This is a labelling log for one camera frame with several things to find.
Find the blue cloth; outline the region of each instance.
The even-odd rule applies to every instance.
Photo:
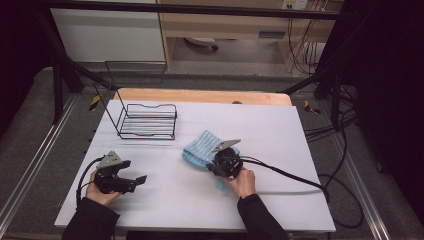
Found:
[[[183,150],[183,158],[189,163],[202,169],[208,169],[206,164],[212,163],[216,152],[212,150],[222,142],[217,136],[209,131],[204,131],[194,142],[190,143]],[[240,153],[235,147],[231,147],[236,154]],[[220,178],[219,189],[225,191],[227,186],[222,178]]]

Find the black wire rack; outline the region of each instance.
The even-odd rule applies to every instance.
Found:
[[[174,104],[144,105],[125,104],[119,90],[116,96],[122,105],[119,115],[112,116],[106,101],[100,93],[101,84],[94,84],[97,95],[102,102],[118,136],[121,139],[174,140],[177,107]]]

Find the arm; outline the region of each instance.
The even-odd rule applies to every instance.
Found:
[[[287,233],[268,212],[265,204],[257,194],[240,198],[237,208],[250,239],[287,239]]]
[[[237,178],[226,178],[225,181],[240,197],[237,208],[246,227],[249,240],[288,240],[284,229],[268,212],[265,204],[256,194],[253,171],[242,169]]]
[[[119,215],[107,206],[120,193],[103,194],[94,183],[87,187],[77,211],[63,232],[63,240],[106,240],[113,234]]]

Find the hand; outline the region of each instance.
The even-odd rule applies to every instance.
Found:
[[[90,184],[88,184],[87,192],[85,193],[85,196],[95,202],[98,202],[104,206],[108,206],[113,200],[115,200],[117,197],[121,195],[120,192],[112,192],[108,194],[104,194],[100,192],[100,190],[97,188],[96,184],[93,182],[94,177],[96,176],[96,171],[92,172],[90,175]]]
[[[230,185],[234,192],[241,198],[245,198],[256,193],[255,173],[252,170],[242,168],[236,178],[224,178],[224,181]]]

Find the white table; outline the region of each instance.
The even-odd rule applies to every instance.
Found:
[[[146,183],[138,186],[134,193],[119,197],[110,206],[121,215],[117,227],[155,231],[244,230],[236,208],[238,198],[232,190],[222,192],[218,188],[219,178],[192,166],[181,156],[183,148],[204,130],[223,140],[240,138],[236,147],[241,155],[258,158],[268,165],[318,182],[295,107],[174,104],[178,111],[174,141],[122,140],[109,117],[103,116],[56,219],[56,226],[65,227],[75,213],[75,190],[86,166],[114,150],[123,160],[131,160],[131,166],[119,172],[120,177],[148,176]],[[121,105],[118,101],[111,101],[108,108],[112,116],[117,116]],[[245,166],[255,172],[258,194],[287,231],[335,231],[320,190],[260,166],[248,163]]]

